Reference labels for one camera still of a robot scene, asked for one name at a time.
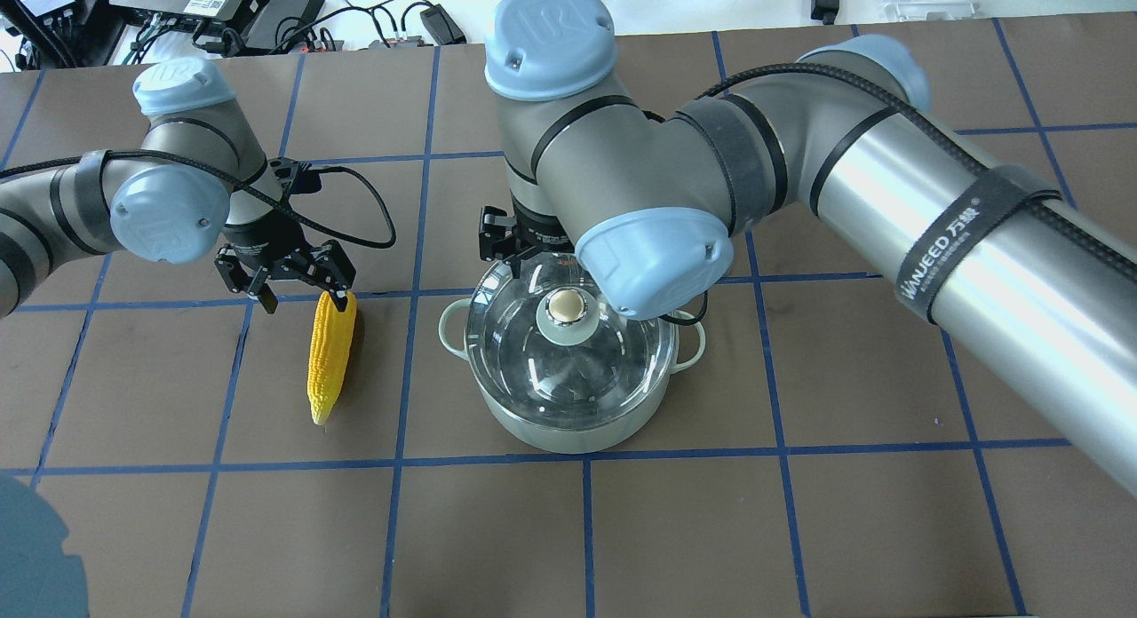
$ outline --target cable strap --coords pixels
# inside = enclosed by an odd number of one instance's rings
[[[931,307],[969,251],[1027,201],[1062,198],[1019,165],[987,169],[916,239],[896,275],[896,298],[936,324]]]

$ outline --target light blue joint cap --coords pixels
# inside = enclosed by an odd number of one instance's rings
[[[147,261],[196,261],[213,249],[227,217],[225,186],[186,165],[143,169],[110,202],[115,237]]]
[[[600,0],[501,0],[485,35],[485,82],[506,99],[564,99],[615,65],[612,15]]]
[[[146,116],[204,108],[236,99],[229,81],[210,60],[198,56],[163,60],[134,80],[134,99]]]
[[[849,51],[877,62],[888,69],[889,75],[904,87],[904,93],[913,108],[919,111],[930,111],[931,87],[928,84],[928,76],[901,41],[883,34],[862,34],[844,43],[837,43],[836,47],[818,48],[798,60],[800,62],[822,51]]]
[[[0,476],[0,618],[86,618],[86,573],[43,498]]]
[[[735,249],[714,214],[653,208],[594,226],[576,241],[576,258],[617,314],[650,319],[714,285]]]

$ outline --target yellow corn cob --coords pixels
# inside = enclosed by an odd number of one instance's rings
[[[316,425],[326,423],[343,387],[355,319],[356,299],[350,291],[348,307],[343,311],[335,310],[330,294],[319,295],[308,356],[308,402],[312,404],[312,420]]]

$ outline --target blue plastic cap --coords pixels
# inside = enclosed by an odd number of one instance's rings
[[[67,526],[51,506],[0,476],[0,618],[86,618],[86,573],[63,551]]]
[[[653,208],[594,226],[576,241],[576,258],[617,314],[650,319],[714,285],[735,249],[714,214]]]
[[[501,0],[485,35],[485,82],[506,99],[564,99],[615,65],[612,15],[600,0]]]
[[[126,178],[110,204],[110,229],[147,261],[181,265],[208,253],[229,217],[217,178],[186,165],[158,165]]]
[[[864,34],[837,43],[836,47],[818,48],[798,60],[808,59],[822,51],[849,51],[877,62],[888,69],[889,75],[904,87],[904,93],[913,108],[919,111],[930,111],[931,87],[928,84],[928,76],[901,41],[881,34]]]
[[[196,56],[163,60],[134,80],[134,99],[146,116],[163,116],[236,99],[221,69]]]

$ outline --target pot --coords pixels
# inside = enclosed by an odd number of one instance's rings
[[[458,348],[446,326],[463,309]],[[695,328],[698,350],[678,362],[675,324],[624,318],[576,257],[556,253],[524,261],[520,278],[496,262],[438,324],[442,345],[467,360],[495,418],[524,443],[564,454],[611,448],[644,427],[670,376],[703,357],[706,332]]]

